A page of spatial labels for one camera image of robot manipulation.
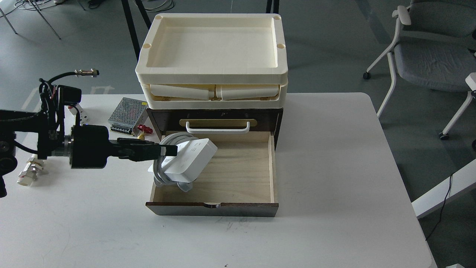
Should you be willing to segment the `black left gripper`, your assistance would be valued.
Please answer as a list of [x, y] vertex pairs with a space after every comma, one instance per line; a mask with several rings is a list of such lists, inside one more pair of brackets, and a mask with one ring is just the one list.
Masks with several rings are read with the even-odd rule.
[[107, 164], [109, 155], [134, 162], [177, 156], [176, 145], [163, 145], [136, 138], [109, 140], [107, 127], [101, 125], [75, 125], [71, 129], [71, 135], [72, 169], [102, 169]]

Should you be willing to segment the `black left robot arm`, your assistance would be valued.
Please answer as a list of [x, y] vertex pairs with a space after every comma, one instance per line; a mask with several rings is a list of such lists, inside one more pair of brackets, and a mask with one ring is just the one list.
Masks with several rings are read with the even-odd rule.
[[81, 101], [79, 88], [52, 83], [60, 78], [99, 75], [99, 71], [76, 70], [59, 74], [49, 80], [40, 79], [39, 112], [1, 110], [0, 112], [0, 174], [15, 170], [16, 148], [45, 160], [49, 156], [65, 156], [73, 169], [102, 169], [109, 156], [134, 162], [155, 160], [160, 156], [176, 156], [176, 145], [161, 145], [132, 138], [109, 139], [107, 127], [80, 125], [65, 134], [65, 106], [75, 106]]

